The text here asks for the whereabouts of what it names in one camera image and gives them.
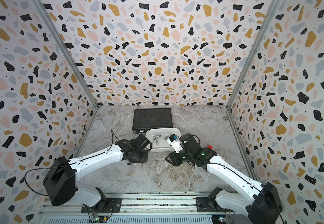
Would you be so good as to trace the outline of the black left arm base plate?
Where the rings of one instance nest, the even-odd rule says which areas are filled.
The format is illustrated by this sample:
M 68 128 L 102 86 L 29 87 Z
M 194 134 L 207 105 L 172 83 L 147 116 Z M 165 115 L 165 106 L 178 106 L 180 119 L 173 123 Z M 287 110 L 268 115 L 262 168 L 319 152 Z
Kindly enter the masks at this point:
M 95 206 L 89 207 L 83 205 L 82 214 L 87 213 L 119 213 L 122 205 L 122 198 L 114 197 L 101 199 Z

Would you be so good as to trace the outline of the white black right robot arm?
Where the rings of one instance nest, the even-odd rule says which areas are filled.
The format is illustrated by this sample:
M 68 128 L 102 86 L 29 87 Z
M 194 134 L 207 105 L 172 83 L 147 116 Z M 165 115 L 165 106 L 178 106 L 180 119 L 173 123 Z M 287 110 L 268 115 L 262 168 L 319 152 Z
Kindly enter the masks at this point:
M 187 163 L 202 168 L 223 180 L 236 194 L 215 188 L 208 196 L 207 209 L 228 209 L 245 215 L 253 224 L 283 224 L 282 203 L 277 188 L 270 182 L 263 184 L 246 176 L 218 155 L 212 146 L 201 147 L 195 136 L 172 134 L 167 142 L 174 152 L 165 160 L 178 167 Z

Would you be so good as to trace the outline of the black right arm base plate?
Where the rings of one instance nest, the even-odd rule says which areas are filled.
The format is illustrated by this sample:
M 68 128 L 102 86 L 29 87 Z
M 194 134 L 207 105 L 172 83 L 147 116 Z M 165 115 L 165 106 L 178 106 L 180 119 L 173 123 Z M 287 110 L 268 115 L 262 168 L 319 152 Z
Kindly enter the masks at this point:
M 209 197 L 197 197 L 196 208 L 197 212 L 225 212 L 225 209 L 220 207 L 215 199 Z

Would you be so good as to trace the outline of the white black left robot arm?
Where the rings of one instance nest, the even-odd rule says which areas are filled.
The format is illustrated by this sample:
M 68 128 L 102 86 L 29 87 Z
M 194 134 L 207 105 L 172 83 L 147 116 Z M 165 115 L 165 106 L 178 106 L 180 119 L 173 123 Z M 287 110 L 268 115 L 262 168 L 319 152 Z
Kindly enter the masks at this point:
M 57 158 L 43 180 L 43 185 L 53 206 L 67 202 L 79 203 L 88 209 L 101 211 L 107 198 L 99 187 L 86 189 L 78 185 L 80 179 L 112 163 L 127 161 L 143 163 L 148 159 L 152 143 L 143 134 L 135 139 L 121 139 L 98 152 L 73 158 Z

